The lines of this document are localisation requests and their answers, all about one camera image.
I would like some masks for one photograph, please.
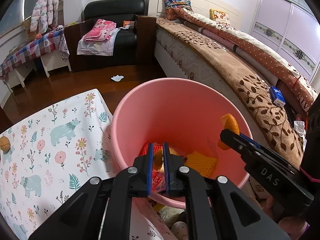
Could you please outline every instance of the pink blanket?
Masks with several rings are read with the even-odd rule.
[[[108,41],[111,37],[109,35],[110,31],[115,28],[116,23],[99,19],[92,30],[84,36],[84,42],[94,43],[98,41]]]

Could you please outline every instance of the pink trash bin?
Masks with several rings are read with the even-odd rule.
[[[241,188],[249,177],[245,163],[234,150],[217,147],[223,130],[220,117],[228,113],[236,118],[240,132],[252,138],[239,110],[214,89],[180,78],[145,82],[131,90],[115,110],[111,125],[114,157],[123,170],[132,166],[145,142],[168,142],[179,152],[197,151],[217,158],[211,178],[224,175]],[[167,206],[186,208],[184,202],[155,192],[150,198]]]

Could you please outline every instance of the floral tablecloth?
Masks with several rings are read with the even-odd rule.
[[[11,150],[1,151],[0,212],[19,239],[28,239],[89,178],[115,176],[111,121],[94,89],[49,106],[2,134]],[[132,202],[130,240],[137,239],[176,240],[145,199]]]

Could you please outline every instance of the pillow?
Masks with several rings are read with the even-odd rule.
[[[231,26],[229,14],[225,12],[215,11],[213,9],[210,9],[210,19],[219,22],[219,23],[225,23],[229,26]]]
[[[191,0],[164,0],[165,9],[167,10],[167,20],[176,20],[178,15],[173,8],[185,8],[189,11],[193,11],[191,8]]]

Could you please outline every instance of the metal bolt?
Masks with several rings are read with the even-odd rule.
[[[179,168],[179,171],[182,173],[188,173],[190,171],[190,169],[187,166],[181,166]]]
[[[128,172],[134,174],[138,172],[138,169],[136,167],[129,167]]]
[[[218,177],[218,182],[220,182],[222,184],[226,184],[228,182],[228,179],[225,176],[219,176]]]
[[[90,179],[90,183],[92,185],[97,185],[100,182],[100,179],[98,177],[93,177]]]

